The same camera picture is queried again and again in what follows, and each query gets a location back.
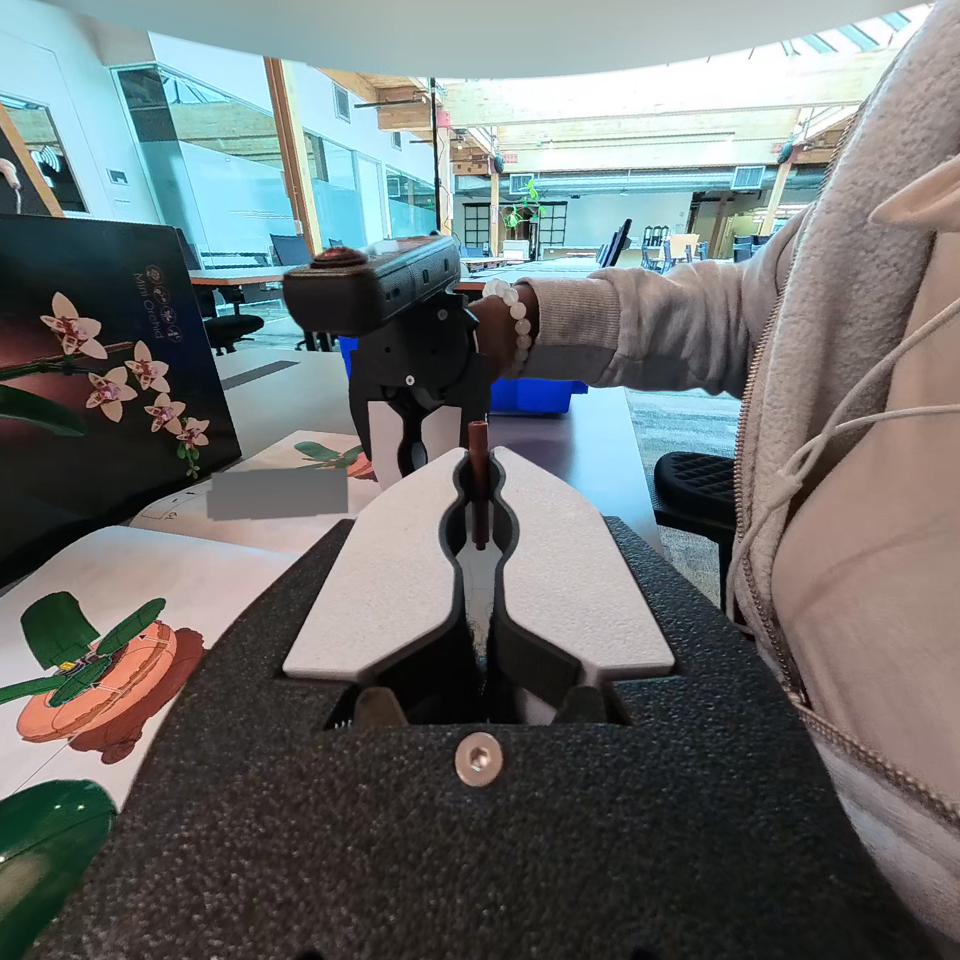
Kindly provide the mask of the open instruction booklet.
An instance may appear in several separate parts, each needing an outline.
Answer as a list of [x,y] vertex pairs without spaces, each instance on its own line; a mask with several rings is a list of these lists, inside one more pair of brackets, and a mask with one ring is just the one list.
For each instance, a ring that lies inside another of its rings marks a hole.
[[236,472],[345,476],[342,512],[213,520],[211,481],[75,541],[2,595],[1,797],[90,781],[122,808],[182,686],[234,620],[379,495],[359,439],[296,431]]

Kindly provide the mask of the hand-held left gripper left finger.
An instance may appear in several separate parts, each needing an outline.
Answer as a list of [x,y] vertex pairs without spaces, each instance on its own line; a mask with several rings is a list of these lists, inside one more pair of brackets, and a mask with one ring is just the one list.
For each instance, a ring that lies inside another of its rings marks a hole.
[[382,491],[356,518],[283,671],[366,682],[460,614],[460,450]]

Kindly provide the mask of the white hoodie drawstring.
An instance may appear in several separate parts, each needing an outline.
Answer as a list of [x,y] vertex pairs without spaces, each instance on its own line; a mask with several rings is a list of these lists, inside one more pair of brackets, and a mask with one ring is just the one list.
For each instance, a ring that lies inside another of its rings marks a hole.
[[[781,594],[787,614],[813,603],[823,615],[853,616],[861,626],[926,624],[949,630],[958,611],[958,299],[906,334],[853,385],[821,435],[787,454],[782,465],[762,453],[762,376],[773,335],[786,332],[775,307],[742,397],[734,454],[736,534],[726,577],[726,609],[772,609],[770,586],[791,505],[822,488],[796,515]],[[786,573],[798,580],[786,582]]]

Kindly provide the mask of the blue plastic bin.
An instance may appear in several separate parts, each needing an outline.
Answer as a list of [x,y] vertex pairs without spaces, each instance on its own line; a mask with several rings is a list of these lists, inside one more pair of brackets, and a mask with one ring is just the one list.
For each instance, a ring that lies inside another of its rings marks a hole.
[[586,383],[576,380],[497,379],[491,385],[490,412],[510,416],[563,415],[571,398],[585,395]]

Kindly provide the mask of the person's right hand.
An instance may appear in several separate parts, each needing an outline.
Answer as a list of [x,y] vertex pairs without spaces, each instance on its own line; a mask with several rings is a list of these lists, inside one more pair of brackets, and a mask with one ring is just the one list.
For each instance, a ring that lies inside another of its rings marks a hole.
[[511,313],[512,304],[502,297],[491,295],[477,300],[472,313],[478,322],[476,340],[478,352],[493,380],[508,375],[514,367],[518,350],[517,319]]

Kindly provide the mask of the wooden top office desk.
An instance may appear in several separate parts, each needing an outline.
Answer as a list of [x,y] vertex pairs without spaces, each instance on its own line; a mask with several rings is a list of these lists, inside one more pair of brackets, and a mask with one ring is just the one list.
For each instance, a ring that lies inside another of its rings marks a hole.
[[196,290],[220,292],[222,299],[231,302],[234,294],[224,290],[239,290],[245,303],[259,303],[282,299],[282,281],[292,268],[231,268],[218,270],[189,270],[190,282]]

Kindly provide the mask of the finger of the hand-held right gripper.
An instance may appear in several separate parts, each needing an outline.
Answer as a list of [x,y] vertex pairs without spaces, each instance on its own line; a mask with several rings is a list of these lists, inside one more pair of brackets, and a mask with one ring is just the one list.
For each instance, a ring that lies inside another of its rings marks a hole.
[[418,467],[422,468],[462,447],[462,408],[439,406],[423,417],[418,430]]
[[408,440],[402,413],[387,401],[370,402],[370,462],[380,490],[412,473]]

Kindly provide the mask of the grey desk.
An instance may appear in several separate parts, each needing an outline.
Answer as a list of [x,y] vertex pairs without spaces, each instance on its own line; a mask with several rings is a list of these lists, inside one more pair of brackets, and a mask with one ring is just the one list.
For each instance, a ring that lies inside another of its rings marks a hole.
[[[306,462],[295,445],[315,440],[345,451],[355,442],[346,367],[338,353],[257,348],[215,360],[242,452],[235,471],[293,469]],[[489,441],[508,448],[578,491],[662,551],[625,391],[573,396],[559,417],[493,415]],[[301,555],[378,496],[372,481],[350,479],[347,513],[213,521],[209,482],[164,497],[130,522],[141,529]]]

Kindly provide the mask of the dark orchid toy set box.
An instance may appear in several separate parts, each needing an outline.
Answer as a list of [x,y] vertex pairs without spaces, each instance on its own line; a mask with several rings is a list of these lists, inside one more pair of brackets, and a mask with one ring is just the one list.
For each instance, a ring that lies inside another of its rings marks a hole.
[[2,585],[232,464],[174,229],[2,214]]

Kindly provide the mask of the toy brick flower pot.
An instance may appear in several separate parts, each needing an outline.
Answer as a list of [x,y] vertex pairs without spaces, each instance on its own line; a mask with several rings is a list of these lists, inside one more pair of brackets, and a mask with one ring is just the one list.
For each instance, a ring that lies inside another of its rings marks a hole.
[[1,957],[21,958],[105,843],[117,808],[98,783],[54,779],[1,802]]

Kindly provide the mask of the green hanging plant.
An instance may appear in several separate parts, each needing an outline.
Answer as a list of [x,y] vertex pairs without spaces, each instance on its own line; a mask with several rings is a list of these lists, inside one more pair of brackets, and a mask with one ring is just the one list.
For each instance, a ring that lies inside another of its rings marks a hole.
[[504,209],[503,223],[507,230],[515,231],[522,223],[539,222],[541,211],[540,193],[531,176],[522,182],[519,199]]

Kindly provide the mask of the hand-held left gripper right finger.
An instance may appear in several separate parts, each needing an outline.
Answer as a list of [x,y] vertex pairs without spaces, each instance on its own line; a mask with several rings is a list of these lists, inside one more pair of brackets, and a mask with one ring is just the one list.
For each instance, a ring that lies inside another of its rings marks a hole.
[[500,666],[515,685],[669,675],[675,656],[605,518],[554,474],[493,450]]

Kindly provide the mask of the brown toy stem rod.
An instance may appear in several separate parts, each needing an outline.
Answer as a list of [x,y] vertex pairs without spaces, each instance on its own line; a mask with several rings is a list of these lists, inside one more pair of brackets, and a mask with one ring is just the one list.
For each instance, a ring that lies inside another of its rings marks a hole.
[[478,551],[484,551],[490,539],[490,465],[489,424],[474,420],[467,427],[469,462],[472,474],[472,538]]

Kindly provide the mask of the black office chair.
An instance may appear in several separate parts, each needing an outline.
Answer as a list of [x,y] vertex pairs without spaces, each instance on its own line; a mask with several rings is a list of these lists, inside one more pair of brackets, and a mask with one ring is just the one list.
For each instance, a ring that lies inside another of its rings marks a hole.
[[[263,318],[241,312],[241,306],[246,303],[241,286],[195,284],[193,290],[210,348],[216,356],[235,353],[238,342],[264,328]],[[231,307],[231,313],[218,313],[216,293]]]

